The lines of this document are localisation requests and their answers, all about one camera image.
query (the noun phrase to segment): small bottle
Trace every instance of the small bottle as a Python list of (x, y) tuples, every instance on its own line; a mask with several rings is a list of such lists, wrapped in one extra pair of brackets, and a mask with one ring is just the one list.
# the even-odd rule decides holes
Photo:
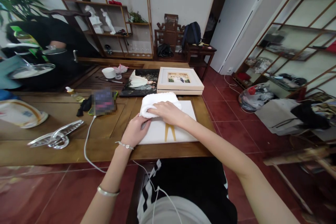
[(82, 103), (85, 99), (80, 96), (77, 92), (75, 92), (72, 88), (70, 87), (65, 87), (66, 91), (71, 94), (71, 97), (74, 98), (77, 102)]

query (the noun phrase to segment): white door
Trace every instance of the white door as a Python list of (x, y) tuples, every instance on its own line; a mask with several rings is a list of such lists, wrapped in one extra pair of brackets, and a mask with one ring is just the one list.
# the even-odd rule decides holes
[(217, 49), (210, 66), (219, 72), (257, 6), (258, 0), (225, 0), (211, 45)]

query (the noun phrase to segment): wooden stool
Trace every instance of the wooden stool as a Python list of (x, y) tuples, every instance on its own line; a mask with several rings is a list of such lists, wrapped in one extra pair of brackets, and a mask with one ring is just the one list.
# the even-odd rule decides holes
[[(184, 53), (187, 58), (187, 62), (189, 66), (195, 67), (195, 68), (196, 67), (205, 68), (201, 81), (204, 80), (204, 77), (210, 67), (212, 58), (214, 57), (216, 51), (217, 49), (215, 49), (211, 45), (197, 46), (197, 45), (192, 45), (192, 44), (186, 44)], [(204, 58), (207, 55), (210, 56), (208, 63), (204, 61)]]

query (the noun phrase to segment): bracelet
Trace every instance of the bracelet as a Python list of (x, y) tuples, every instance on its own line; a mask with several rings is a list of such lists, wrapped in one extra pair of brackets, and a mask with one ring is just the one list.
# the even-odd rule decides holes
[(131, 147), (130, 145), (126, 145), (126, 144), (124, 144), (124, 143), (122, 143), (122, 142), (115, 142), (115, 144), (120, 144), (120, 145), (122, 145), (122, 146), (124, 146), (124, 147), (126, 147), (126, 149), (131, 149), (131, 150), (134, 150), (134, 148), (133, 147)]
[(109, 197), (115, 197), (115, 196), (117, 196), (117, 195), (120, 193), (120, 190), (118, 190), (116, 193), (113, 193), (113, 192), (106, 192), (106, 191), (104, 191), (100, 186), (98, 186), (97, 191), (98, 191), (100, 194), (102, 194), (102, 195), (104, 195), (104, 196), (109, 196)]

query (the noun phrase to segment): white board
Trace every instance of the white board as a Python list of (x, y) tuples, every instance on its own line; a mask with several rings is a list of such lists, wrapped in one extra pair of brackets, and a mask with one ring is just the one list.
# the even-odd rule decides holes
[[(196, 121), (195, 112), (191, 101), (180, 101), (182, 105), (182, 111), (188, 114), (191, 118)], [(194, 142), (197, 141), (192, 135), (190, 135), (185, 130), (174, 127), (176, 141), (174, 141), (172, 129), (168, 128), (167, 141), (165, 142), (165, 132), (166, 132), (166, 123), (161, 117), (156, 117), (152, 119), (150, 127), (146, 136), (139, 143), (141, 144), (165, 144), (165, 143), (174, 143), (174, 142)]]

